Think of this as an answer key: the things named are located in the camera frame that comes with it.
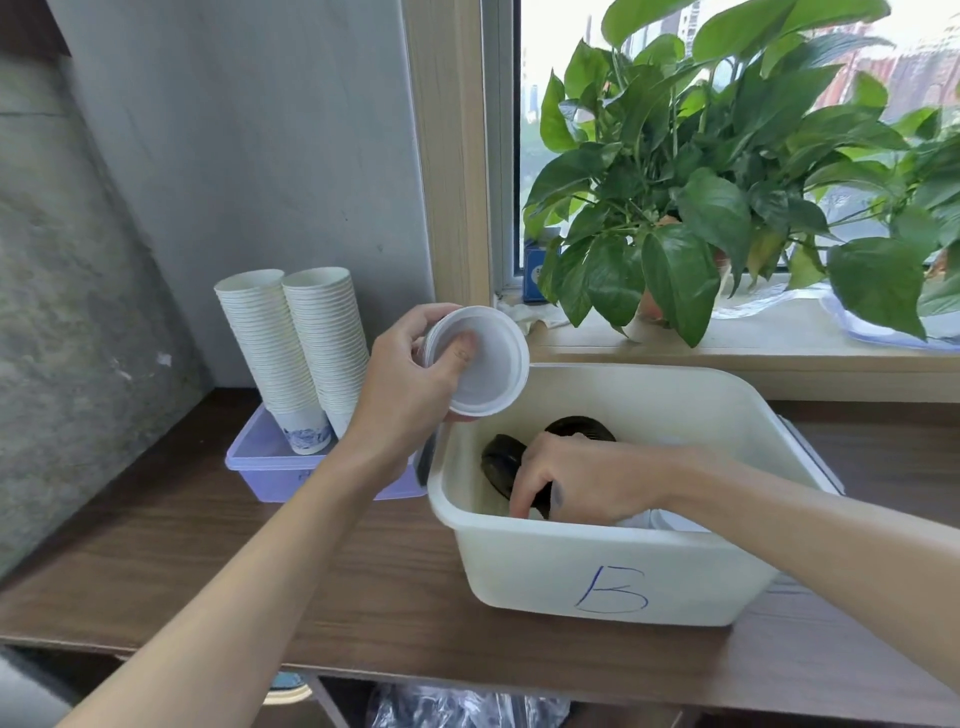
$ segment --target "plastic tray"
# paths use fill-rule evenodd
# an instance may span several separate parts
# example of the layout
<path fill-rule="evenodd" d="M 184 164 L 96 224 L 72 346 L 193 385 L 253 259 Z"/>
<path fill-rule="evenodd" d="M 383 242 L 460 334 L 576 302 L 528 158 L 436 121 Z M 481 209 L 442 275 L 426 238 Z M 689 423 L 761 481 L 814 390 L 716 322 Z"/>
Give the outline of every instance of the plastic tray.
<path fill-rule="evenodd" d="M 227 467 L 243 476 L 257 500 L 285 503 L 335 444 L 336 439 L 316 455 L 294 454 L 283 431 L 261 404 L 227 450 Z M 380 491 L 376 500 L 418 497 L 425 493 L 426 489 L 417 482 L 410 466 L 399 480 Z"/>

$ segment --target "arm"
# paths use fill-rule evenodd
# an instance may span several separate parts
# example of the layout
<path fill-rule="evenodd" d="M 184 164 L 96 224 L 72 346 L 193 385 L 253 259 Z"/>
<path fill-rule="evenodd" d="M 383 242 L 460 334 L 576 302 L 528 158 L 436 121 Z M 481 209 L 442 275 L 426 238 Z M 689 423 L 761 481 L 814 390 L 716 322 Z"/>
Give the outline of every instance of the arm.
<path fill-rule="evenodd" d="M 511 515 L 554 480 L 551 520 L 613 523 L 648 508 L 690 518 L 789 573 L 960 692 L 960 530 L 805 488 L 707 449 L 542 434 Z"/>
<path fill-rule="evenodd" d="M 457 306 L 418 306 L 376 340 L 344 440 L 213 580 L 60 725 L 247 726 L 337 546 L 447 413 L 475 342 L 411 356 Z"/>

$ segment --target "pothos plant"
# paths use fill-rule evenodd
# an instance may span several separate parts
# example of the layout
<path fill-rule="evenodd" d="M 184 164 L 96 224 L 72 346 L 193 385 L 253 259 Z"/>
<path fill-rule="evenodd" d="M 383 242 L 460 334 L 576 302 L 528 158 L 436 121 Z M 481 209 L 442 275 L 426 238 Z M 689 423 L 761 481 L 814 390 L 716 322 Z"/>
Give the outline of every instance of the pothos plant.
<path fill-rule="evenodd" d="M 635 58 L 622 51 L 691 2 L 615 0 L 602 23 L 612 49 L 581 41 L 563 79 L 551 74 L 540 135 L 560 155 L 534 181 L 523 219 L 527 237 L 571 223 L 546 244 L 544 296 L 574 326 L 596 308 L 620 328 L 649 291 L 692 347 L 720 287 L 718 259 L 730 261 L 733 290 L 785 260 L 790 287 L 829 277 L 848 310 L 924 336 L 924 260 L 960 236 L 960 137 L 937 140 L 936 109 L 880 121 L 886 90 L 865 73 L 850 103 L 811 110 L 835 61 L 887 42 L 813 32 L 884 17 L 885 0 L 748 0 L 711 18 L 691 56 L 672 35 Z M 817 202 L 833 185 L 876 194 L 836 224 L 875 217 L 891 237 L 829 247 L 825 265 L 818 242 L 839 239 Z M 937 300 L 960 307 L 960 276 L 950 280 Z"/>

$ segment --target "wooden counter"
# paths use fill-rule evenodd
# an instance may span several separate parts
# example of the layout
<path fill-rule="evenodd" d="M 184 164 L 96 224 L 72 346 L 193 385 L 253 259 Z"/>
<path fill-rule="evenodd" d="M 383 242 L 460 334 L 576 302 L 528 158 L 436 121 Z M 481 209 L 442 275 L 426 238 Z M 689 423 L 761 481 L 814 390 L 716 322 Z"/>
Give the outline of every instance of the wooden counter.
<path fill-rule="evenodd" d="M 0 642 L 125 653 L 275 512 L 223 464 L 256 406 L 210 395 L 0 585 Z M 848 494 L 960 525 L 960 407 L 782 402 Z M 496 610 L 426 498 L 379 502 L 291 642 L 292 666 L 659 702 L 960 726 L 960 698 L 780 578 L 733 628 Z"/>

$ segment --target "stack of paper cups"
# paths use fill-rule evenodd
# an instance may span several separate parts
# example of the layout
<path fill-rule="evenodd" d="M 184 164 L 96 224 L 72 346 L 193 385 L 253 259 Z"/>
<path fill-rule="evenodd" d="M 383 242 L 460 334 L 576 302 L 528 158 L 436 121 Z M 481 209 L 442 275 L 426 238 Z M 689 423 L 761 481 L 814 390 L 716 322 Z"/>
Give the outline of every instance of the stack of paper cups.
<path fill-rule="evenodd" d="M 290 309 L 283 271 L 249 271 L 214 286 L 263 403 L 294 452 L 325 448 L 330 424 L 317 398 Z"/>
<path fill-rule="evenodd" d="M 350 271 L 300 271 L 283 279 L 283 293 L 320 402 L 337 437 L 343 437 L 370 360 Z"/>

